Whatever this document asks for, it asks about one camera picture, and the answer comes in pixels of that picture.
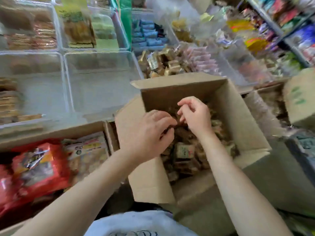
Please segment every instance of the hand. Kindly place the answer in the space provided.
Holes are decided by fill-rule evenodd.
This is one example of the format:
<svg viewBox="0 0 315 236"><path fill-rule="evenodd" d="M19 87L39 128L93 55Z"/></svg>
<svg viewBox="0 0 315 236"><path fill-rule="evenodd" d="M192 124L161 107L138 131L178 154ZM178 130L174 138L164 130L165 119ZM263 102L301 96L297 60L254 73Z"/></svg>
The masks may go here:
<svg viewBox="0 0 315 236"><path fill-rule="evenodd" d="M196 97L183 98L177 104L181 106L177 112L178 115L181 115L180 122L187 122L192 133L199 139L213 132L207 105Z"/></svg>
<svg viewBox="0 0 315 236"><path fill-rule="evenodd" d="M170 114L152 110L146 113L131 130L126 149L139 160L139 164L159 156L174 140L177 121Z"/></svg>

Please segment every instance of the person's left hand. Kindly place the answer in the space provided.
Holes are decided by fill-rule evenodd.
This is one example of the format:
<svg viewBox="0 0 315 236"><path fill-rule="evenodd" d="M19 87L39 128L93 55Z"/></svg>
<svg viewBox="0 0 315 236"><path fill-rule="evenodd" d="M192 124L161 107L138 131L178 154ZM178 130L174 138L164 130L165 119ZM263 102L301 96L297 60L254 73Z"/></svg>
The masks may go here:
<svg viewBox="0 0 315 236"><path fill-rule="evenodd" d="M177 121L164 111L152 110L145 113L140 122L130 130L128 143L124 149L131 152L138 163L159 156L174 140L174 128Z"/></svg>

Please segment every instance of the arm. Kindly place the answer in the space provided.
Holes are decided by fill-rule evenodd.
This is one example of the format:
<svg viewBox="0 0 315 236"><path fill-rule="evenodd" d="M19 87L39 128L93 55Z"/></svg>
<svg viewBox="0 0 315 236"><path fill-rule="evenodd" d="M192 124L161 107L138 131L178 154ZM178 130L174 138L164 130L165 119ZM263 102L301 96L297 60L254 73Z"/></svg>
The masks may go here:
<svg viewBox="0 0 315 236"><path fill-rule="evenodd" d="M208 107L195 97L182 99L178 114L202 144L227 212L240 236L291 236L278 212L228 155L211 128Z"/></svg>
<svg viewBox="0 0 315 236"><path fill-rule="evenodd" d="M174 129L161 135L177 122L168 113L146 113L131 129L125 148L116 151L100 168L35 216L14 236L84 235L100 209L120 182L141 163L160 155L174 139Z"/></svg>

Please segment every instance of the forearm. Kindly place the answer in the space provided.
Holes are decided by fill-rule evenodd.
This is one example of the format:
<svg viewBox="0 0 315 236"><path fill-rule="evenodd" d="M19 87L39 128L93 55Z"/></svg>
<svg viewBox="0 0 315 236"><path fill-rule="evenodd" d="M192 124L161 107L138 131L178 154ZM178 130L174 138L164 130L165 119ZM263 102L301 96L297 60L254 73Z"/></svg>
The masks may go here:
<svg viewBox="0 0 315 236"><path fill-rule="evenodd" d="M208 134L200 141L238 234L292 235L273 206L233 163L216 135Z"/></svg>
<svg viewBox="0 0 315 236"><path fill-rule="evenodd" d="M133 159L122 150L116 151L100 168L65 192L14 235L84 235L120 182L137 167Z"/></svg>

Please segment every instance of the person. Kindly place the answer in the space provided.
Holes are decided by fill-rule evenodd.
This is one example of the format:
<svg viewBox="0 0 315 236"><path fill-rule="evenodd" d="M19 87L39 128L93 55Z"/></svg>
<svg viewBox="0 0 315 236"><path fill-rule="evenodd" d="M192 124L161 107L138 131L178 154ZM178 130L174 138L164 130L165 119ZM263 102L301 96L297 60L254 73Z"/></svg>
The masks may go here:
<svg viewBox="0 0 315 236"><path fill-rule="evenodd" d="M184 98L178 105L180 121L188 124L206 152L238 235L292 235L268 200L233 163L212 131L208 107L195 97ZM174 139L172 126L176 124L167 112L153 110L146 113L130 130L132 137L120 150L37 214L14 236L196 235L175 222L171 213L162 210L127 212L94 221L120 182L137 166L158 157L170 145Z"/></svg>

